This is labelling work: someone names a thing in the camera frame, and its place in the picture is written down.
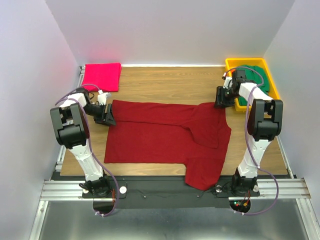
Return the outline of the dark red t shirt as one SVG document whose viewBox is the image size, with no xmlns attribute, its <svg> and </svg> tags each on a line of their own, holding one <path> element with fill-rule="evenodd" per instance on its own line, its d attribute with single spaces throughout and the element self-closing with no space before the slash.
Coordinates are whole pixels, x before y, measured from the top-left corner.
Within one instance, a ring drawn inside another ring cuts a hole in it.
<svg viewBox="0 0 320 240">
<path fill-rule="evenodd" d="M 112 111 L 105 163 L 183 164 L 187 185 L 205 191 L 218 182 L 232 131 L 224 109 L 114 100 Z"/>
</svg>

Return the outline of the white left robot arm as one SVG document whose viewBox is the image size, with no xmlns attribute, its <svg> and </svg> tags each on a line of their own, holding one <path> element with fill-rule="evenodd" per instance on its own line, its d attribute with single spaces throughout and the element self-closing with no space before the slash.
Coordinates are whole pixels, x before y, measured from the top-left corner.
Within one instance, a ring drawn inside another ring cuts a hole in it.
<svg viewBox="0 0 320 240">
<path fill-rule="evenodd" d="M 112 104 L 107 103 L 109 92 L 98 89 L 97 101 L 92 102 L 90 92 L 83 86 L 67 93 L 50 110 L 55 138 L 59 145 L 69 150 L 79 163 L 85 176 L 85 182 L 79 186 L 84 193 L 93 197 L 107 197 L 112 186 L 106 171 L 94 156 L 87 116 L 95 123 L 115 126 Z"/>
</svg>

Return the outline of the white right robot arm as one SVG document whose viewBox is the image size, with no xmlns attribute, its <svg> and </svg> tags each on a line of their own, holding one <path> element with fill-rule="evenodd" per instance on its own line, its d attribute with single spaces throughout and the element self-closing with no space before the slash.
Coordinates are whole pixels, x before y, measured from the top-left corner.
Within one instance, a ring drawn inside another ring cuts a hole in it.
<svg viewBox="0 0 320 240">
<path fill-rule="evenodd" d="M 259 84 L 247 79 L 247 67 L 224 72 L 224 84 L 216 89 L 215 108 L 228 108 L 235 99 L 243 97 L 246 102 L 244 136 L 246 151 L 230 182 L 231 192 L 242 195 L 255 189 L 261 161 L 270 143 L 281 133 L 284 103 L 264 93 Z"/>
</svg>

